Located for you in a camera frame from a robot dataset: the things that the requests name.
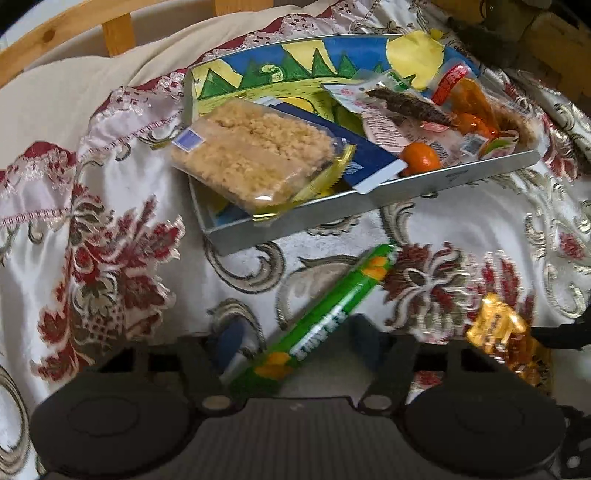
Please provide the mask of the wooden bed frame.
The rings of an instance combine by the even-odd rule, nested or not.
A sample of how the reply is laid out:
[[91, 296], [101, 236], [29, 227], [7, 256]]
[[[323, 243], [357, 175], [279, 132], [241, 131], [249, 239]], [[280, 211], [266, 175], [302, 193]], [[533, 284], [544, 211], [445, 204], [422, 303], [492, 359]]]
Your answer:
[[115, 57], [200, 20], [271, 7], [272, 1], [82, 1], [1, 51], [1, 84], [7, 85], [62, 44], [98, 28], [106, 54]]

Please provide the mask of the white green snack packet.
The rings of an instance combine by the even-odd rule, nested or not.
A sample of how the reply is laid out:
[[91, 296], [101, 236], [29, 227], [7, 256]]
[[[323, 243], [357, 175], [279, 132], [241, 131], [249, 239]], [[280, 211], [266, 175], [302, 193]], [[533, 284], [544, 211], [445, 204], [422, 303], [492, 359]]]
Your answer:
[[393, 69], [384, 72], [359, 70], [348, 81], [322, 83], [321, 87], [339, 105], [362, 121], [363, 132], [370, 142], [392, 154], [400, 154], [411, 143], [394, 121], [387, 102], [370, 97], [369, 92], [385, 89], [387, 93], [404, 93], [411, 88], [414, 75], [407, 79]]

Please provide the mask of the dark dried snack packet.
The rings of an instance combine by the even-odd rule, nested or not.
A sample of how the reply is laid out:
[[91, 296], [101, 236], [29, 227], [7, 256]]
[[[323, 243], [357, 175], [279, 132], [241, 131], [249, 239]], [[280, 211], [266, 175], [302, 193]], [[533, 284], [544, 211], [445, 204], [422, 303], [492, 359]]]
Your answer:
[[386, 108], [396, 115], [446, 127], [454, 125], [454, 121], [448, 114], [421, 95], [395, 92], [387, 88], [376, 88], [367, 91], [367, 95], [372, 99], [383, 101]]

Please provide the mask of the grey tray with drawing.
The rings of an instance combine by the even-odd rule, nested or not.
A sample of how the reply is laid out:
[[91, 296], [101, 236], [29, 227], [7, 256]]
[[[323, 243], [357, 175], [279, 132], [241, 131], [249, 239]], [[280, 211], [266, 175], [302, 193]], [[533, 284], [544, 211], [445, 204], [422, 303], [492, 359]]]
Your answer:
[[[395, 39], [393, 35], [368, 34], [298, 39], [198, 62], [185, 73], [183, 119], [193, 121], [230, 98], [257, 101], [273, 97], [367, 139], [360, 117], [335, 102], [321, 85], [348, 81], [362, 69], [384, 72], [393, 67]], [[530, 167], [539, 159], [537, 151], [520, 147], [503, 157], [446, 166], [409, 178], [398, 175], [366, 195], [356, 193], [340, 179], [327, 193], [297, 206], [270, 225], [254, 222], [197, 180], [191, 181], [190, 189], [204, 236], [226, 256], [397, 201]]]

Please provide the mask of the green candy tube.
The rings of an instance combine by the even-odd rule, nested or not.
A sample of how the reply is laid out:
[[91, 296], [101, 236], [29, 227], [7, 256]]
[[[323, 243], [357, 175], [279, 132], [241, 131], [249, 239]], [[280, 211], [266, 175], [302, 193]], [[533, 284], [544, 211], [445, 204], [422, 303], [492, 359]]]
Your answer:
[[283, 337], [229, 382], [237, 399], [276, 394], [281, 384], [339, 329], [386, 278], [398, 260], [400, 247], [381, 244], [370, 250], [328, 293], [295, 322]]

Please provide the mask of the rice crisp cake pack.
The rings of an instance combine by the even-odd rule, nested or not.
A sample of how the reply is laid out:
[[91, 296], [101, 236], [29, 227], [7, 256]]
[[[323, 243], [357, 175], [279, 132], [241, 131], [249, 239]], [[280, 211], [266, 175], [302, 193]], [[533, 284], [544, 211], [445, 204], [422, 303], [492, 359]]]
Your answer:
[[232, 98], [168, 147], [170, 163], [256, 222], [273, 222], [339, 182], [356, 146], [322, 125]]

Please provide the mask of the floral satin bed cover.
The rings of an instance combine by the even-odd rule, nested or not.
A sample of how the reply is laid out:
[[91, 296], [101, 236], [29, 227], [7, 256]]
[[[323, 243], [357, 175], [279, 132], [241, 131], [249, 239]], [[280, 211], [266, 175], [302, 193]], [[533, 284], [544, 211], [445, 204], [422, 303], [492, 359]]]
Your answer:
[[[442, 26], [428, 1], [314, 4], [325, 8], [280, 16], [193, 62]], [[247, 347], [262, 346], [380, 243], [398, 243], [400, 259], [360, 311], [389, 331], [444, 340], [473, 322], [487, 293], [539, 325], [569, 323], [588, 305], [590, 110], [532, 73], [484, 69], [534, 115], [535, 165], [222, 256], [159, 146], [180, 122], [187, 66], [111, 91], [75, 149], [36, 141], [1, 165], [3, 478], [39, 475], [33, 409], [124, 341], [207, 334], [238, 314]]]

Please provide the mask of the gold candy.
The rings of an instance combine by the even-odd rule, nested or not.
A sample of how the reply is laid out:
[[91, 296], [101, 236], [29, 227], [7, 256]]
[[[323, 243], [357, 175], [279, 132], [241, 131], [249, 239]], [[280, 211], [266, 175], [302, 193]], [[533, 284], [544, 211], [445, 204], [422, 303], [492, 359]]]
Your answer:
[[529, 385], [551, 394], [551, 350], [533, 337], [531, 322], [497, 294], [483, 297], [466, 338]]

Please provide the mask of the blue white packet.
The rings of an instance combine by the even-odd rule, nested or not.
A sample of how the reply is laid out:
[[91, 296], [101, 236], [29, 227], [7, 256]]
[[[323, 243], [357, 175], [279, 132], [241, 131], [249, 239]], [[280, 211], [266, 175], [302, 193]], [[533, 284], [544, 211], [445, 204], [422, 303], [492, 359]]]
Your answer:
[[273, 100], [270, 106], [280, 112], [325, 127], [335, 137], [346, 140], [346, 142], [356, 147], [353, 158], [349, 161], [349, 165], [346, 167], [344, 175], [342, 175], [346, 184], [356, 193], [369, 194], [382, 183], [397, 178], [408, 167], [404, 160], [386, 149], [314, 113], [280, 100]]

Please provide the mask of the pink white snack packet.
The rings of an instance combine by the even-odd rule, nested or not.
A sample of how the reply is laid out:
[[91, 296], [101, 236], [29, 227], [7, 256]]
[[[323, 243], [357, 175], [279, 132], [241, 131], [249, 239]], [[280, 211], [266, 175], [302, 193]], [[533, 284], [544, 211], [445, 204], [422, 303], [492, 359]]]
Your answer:
[[419, 129], [418, 140], [432, 147], [444, 165], [452, 166], [511, 155], [520, 136], [517, 131], [508, 130], [488, 139], [480, 133], [463, 135], [450, 127], [424, 124]]

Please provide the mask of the orange snack pouch red label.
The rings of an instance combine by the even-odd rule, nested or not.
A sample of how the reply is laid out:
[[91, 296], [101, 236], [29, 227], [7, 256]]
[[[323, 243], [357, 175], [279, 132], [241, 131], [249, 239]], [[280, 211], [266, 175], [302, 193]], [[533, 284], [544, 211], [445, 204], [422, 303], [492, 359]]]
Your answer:
[[444, 63], [430, 85], [431, 100], [447, 111], [463, 135], [479, 134], [494, 139], [499, 123], [472, 69], [461, 60]]

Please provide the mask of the cream blanket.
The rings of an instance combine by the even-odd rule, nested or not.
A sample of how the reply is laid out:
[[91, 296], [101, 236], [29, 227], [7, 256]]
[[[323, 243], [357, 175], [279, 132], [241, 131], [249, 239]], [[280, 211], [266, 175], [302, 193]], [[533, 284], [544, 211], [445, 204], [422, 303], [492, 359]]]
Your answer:
[[169, 1], [133, 14], [138, 45], [117, 57], [107, 56], [102, 31], [94, 28], [2, 87], [1, 165], [7, 167], [36, 141], [75, 149], [89, 117], [120, 86], [185, 67], [208, 49], [280, 16], [317, 15], [324, 8], [311, 1], [276, 1], [269, 11], [217, 19], [207, 1]]

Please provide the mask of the small orange tangerine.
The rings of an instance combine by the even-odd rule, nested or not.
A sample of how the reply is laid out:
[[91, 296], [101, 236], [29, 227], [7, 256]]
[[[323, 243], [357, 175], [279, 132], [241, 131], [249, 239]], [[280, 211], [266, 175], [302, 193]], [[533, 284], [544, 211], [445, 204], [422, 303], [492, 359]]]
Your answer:
[[412, 176], [439, 170], [442, 167], [438, 153], [429, 145], [413, 142], [401, 152], [400, 158], [407, 164], [404, 176]]

